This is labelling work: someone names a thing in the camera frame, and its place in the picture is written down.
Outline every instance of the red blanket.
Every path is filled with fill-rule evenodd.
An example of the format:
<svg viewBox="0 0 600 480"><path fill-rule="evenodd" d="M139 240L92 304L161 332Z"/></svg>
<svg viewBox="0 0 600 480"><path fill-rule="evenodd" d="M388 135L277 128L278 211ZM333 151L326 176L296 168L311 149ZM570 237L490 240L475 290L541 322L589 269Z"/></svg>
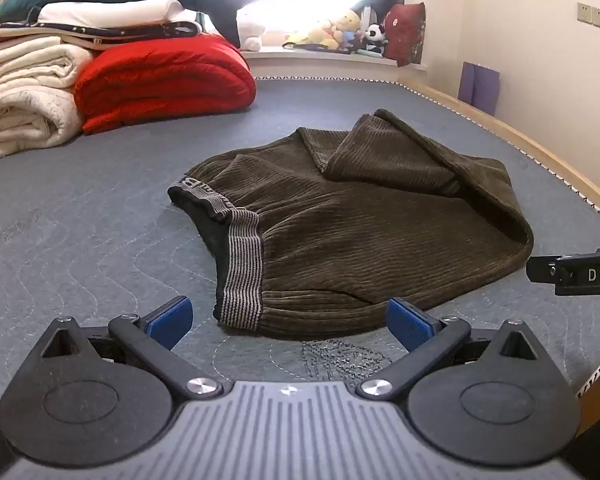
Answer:
<svg viewBox="0 0 600 480"><path fill-rule="evenodd" d="M95 134L126 124L233 112L256 96L240 51L221 36L138 41L100 54L80 74L75 103Z"/></svg>

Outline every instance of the white star logo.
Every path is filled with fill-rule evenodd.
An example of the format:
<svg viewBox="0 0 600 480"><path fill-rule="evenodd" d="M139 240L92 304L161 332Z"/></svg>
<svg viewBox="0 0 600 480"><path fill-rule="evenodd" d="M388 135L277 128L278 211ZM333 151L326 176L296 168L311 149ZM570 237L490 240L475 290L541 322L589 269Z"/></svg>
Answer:
<svg viewBox="0 0 600 480"><path fill-rule="evenodd" d="M280 392L282 392L285 395L292 396L293 394L296 394L298 392L298 389L290 384L289 386L285 386L284 388L282 388Z"/></svg>

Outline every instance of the blue gripper pad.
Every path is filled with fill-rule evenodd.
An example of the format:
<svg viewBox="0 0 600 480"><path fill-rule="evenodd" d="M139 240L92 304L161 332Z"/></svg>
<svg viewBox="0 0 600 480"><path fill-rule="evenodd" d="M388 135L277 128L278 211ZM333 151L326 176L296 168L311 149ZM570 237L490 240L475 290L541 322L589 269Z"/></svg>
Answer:
<svg viewBox="0 0 600 480"><path fill-rule="evenodd" d="M193 307L186 296L176 296L142 318L144 332L171 350L193 325Z"/></svg>
<svg viewBox="0 0 600 480"><path fill-rule="evenodd" d="M386 326L394 337L411 352L435 336L442 323L401 298L392 298L386 306Z"/></svg>

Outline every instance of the yellow plush toy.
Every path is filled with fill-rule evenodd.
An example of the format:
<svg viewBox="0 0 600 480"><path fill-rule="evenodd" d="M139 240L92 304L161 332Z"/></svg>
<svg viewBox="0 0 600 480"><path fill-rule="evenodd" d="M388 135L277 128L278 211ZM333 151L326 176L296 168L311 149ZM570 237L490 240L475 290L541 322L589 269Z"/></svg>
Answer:
<svg viewBox="0 0 600 480"><path fill-rule="evenodd" d="M323 20L307 32L295 32L289 35L285 44L318 43L336 50L349 44L359 28L360 18L355 12L348 10L336 20Z"/></svg>

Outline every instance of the gray bed sheet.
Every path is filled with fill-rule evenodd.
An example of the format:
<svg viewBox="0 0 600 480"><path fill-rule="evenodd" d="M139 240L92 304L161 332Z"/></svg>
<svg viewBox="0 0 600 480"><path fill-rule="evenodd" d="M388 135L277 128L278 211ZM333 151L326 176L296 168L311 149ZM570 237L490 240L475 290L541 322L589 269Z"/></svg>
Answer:
<svg viewBox="0 0 600 480"><path fill-rule="evenodd" d="M507 167L536 235L535 254L600 247L600 215L516 148L398 85L342 80L260 80L239 114L121 128L0 160L0 394L60 314L99 326L145 314L177 294L194 327L174 348L191 363L243 380L354 383L401 357L386 329L324 341L226 332L212 317L216 270L192 221L166 190L195 163L257 146L298 126L349 129L386 108L461 153ZM475 327L523 319L577 391L600 364L600 297L558 298L523 270L439 306Z"/></svg>

